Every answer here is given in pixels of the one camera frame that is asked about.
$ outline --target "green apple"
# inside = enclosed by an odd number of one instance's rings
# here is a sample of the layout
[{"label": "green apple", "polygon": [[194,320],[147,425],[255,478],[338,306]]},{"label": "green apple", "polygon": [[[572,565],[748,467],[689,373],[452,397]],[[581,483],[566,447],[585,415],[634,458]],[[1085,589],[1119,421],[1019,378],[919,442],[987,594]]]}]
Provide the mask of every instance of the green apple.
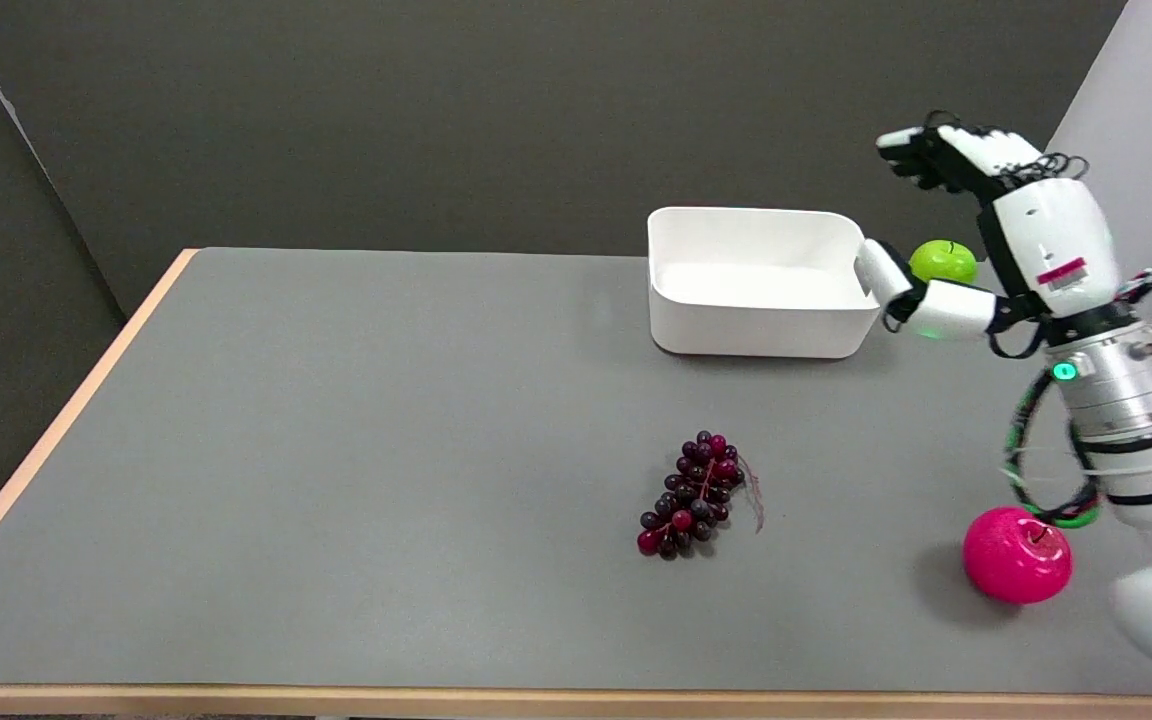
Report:
[{"label": "green apple", "polygon": [[970,285],[975,281],[975,255],[952,240],[930,240],[910,255],[909,270],[923,282],[940,279]]}]

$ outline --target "white plastic bin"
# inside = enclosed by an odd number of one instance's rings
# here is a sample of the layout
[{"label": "white plastic bin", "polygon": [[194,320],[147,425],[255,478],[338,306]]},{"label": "white plastic bin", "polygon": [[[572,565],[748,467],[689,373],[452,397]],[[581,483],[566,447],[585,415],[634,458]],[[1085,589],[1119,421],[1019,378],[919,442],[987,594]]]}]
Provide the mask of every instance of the white plastic bin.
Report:
[{"label": "white plastic bin", "polygon": [[652,338],[669,353],[846,357],[878,317],[850,218],[659,209],[647,219]]}]

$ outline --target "sticker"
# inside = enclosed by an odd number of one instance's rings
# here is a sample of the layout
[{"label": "sticker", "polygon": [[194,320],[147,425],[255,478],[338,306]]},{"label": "sticker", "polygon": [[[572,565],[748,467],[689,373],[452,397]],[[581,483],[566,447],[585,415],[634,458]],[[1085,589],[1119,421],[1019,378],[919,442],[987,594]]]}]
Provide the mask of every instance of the sticker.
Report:
[{"label": "sticker", "polygon": [[1063,290],[1087,279],[1087,260],[1075,258],[1061,265],[1060,268],[1047,270],[1038,275],[1038,285],[1047,286],[1047,290]]}]

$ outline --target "grape stem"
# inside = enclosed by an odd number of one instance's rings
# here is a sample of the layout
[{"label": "grape stem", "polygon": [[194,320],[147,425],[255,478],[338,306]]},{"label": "grape stem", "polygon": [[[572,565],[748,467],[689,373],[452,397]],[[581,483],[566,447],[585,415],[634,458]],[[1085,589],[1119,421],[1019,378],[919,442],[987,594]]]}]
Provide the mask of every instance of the grape stem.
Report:
[{"label": "grape stem", "polygon": [[705,467],[705,482],[700,484],[700,501],[708,502],[705,500],[705,493],[708,492],[708,480],[714,478],[714,461],[711,460],[708,465]]},{"label": "grape stem", "polygon": [[763,491],[758,487],[758,475],[755,475],[755,470],[750,468],[749,462],[745,462],[745,456],[740,456],[736,461],[740,462],[741,469],[745,470],[751,491],[750,495],[755,498],[755,517],[758,520],[758,525],[755,525],[756,536],[763,530]]}]

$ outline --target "green led light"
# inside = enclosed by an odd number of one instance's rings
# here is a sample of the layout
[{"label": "green led light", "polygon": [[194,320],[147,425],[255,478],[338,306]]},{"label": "green led light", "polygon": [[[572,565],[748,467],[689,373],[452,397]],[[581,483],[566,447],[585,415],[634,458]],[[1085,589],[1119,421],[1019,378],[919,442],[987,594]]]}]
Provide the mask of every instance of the green led light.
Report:
[{"label": "green led light", "polygon": [[1071,381],[1078,377],[1078,369],[1073,363],[1056,363],[1052,365],[1052,377],[1058,381]]}]

